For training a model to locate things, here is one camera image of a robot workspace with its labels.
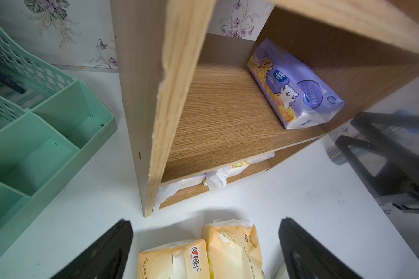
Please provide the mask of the purple bear tissue pack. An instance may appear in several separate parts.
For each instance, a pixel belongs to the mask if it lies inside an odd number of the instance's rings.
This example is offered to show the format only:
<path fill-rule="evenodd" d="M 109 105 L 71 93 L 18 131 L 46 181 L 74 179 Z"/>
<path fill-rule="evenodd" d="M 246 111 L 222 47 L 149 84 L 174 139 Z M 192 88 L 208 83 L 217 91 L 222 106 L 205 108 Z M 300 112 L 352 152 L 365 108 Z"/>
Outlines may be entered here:
<path fill-rule="evenodd" d="M 327 123 L 345 105 L 306 64 L 269 38 L 256 48 L 248 68 L 288 130 Z"/>

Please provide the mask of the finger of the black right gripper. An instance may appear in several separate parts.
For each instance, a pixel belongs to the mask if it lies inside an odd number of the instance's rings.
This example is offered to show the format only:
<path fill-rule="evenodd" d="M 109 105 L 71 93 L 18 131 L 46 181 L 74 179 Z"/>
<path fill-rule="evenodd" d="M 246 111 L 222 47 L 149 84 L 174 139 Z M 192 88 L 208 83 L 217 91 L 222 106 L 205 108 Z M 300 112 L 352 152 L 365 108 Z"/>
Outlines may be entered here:
<path fill-rule="evenodd" d="M 380 150 L 386 159 L 394 163 L 419 186 L 419 156 L 392 138 L 387 137 L 377 125 L 419 129 L 419 116 L 360 112 L 351 124 L 370 143 Z"/>
<path fill-rule="evenodd" d="M 373 197 L 382 202 L 391 203 L 397 209 L 419 209 L 419 186 L 372 143 L 341 136 L 335 144 Z M 353 153 L 353 148 L 367 151 L 383 159 L 383 166 L 377 168 L 376 174 L 372 174 Z"/>

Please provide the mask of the pale orange tissue pack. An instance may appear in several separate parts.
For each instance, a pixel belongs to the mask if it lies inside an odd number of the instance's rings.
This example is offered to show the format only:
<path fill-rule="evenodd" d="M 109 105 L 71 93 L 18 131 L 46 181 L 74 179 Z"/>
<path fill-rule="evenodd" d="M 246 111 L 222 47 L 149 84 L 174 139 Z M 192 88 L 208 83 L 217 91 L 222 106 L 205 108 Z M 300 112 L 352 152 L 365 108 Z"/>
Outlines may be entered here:
<path fill-rule="evenodd" d="M 212 279 L 263 279 L 263 258 L 254 224 L 245 220 L 215 220 L 202 236 Z"/>
<path fill-rule="evenodd" d="M 210 279 L 203 239 L 177 241 L 139 253 L 139 279 Z"/>

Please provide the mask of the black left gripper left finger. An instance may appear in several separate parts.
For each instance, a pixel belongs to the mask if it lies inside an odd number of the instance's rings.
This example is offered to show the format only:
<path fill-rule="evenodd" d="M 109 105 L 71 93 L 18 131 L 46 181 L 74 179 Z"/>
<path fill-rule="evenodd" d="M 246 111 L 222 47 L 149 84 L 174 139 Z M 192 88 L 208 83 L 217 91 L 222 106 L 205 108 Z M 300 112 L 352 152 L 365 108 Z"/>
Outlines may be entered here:
<path fill-rule="evenodd" d="M 133 240 L 130 221 L 120 220 L 65 266 L 54 279 L 121 279 Z"/>

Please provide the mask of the white purple tissue pack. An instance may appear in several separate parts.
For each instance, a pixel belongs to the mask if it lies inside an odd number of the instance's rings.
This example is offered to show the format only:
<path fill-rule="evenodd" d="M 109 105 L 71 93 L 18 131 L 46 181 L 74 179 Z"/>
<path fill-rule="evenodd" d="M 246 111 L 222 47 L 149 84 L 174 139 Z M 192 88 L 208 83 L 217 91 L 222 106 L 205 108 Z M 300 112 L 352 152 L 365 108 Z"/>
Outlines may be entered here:
<path fill-rule="evenodd" d="M 161 204 L 165 202 L 169 197 L 175 195 L 179 190 L 194 187 L 201 184 L 204 181 L 206 175 L 206 173 L 200 174 L 195 177 L 180 180 L 178 182 L 160 187 L 154 202 L 153 211 L 158 211 L 160 209 Z"/>

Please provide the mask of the white yellow tissue pack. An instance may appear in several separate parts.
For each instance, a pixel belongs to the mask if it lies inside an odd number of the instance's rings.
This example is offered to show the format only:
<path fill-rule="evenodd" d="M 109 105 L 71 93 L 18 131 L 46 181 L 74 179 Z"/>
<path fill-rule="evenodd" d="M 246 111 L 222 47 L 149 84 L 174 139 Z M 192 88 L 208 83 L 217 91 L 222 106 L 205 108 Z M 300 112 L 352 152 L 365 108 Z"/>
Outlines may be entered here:
<path fill-rule="evenodd" d="M 265 155 L 256 156 L 252 159 L 237 162 L 230 166 L 209 172 L 203 181 L 203 185 L 212 191 L 222 189 L 231 182 L 269 169 L 270 164 L 268 160 L 274 156 L 275 152 L 269 152 Z"/>

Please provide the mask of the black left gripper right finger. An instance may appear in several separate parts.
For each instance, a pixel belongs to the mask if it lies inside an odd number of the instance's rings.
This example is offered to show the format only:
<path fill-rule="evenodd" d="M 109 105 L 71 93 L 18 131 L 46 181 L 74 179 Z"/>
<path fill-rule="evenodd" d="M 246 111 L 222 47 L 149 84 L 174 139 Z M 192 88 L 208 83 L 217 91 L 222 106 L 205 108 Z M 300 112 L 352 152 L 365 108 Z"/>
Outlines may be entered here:
<path fill-rule="evenodd" d="M 281 221 L 279 240 L 291 279 L 360 278 L 291 218 Z"/>

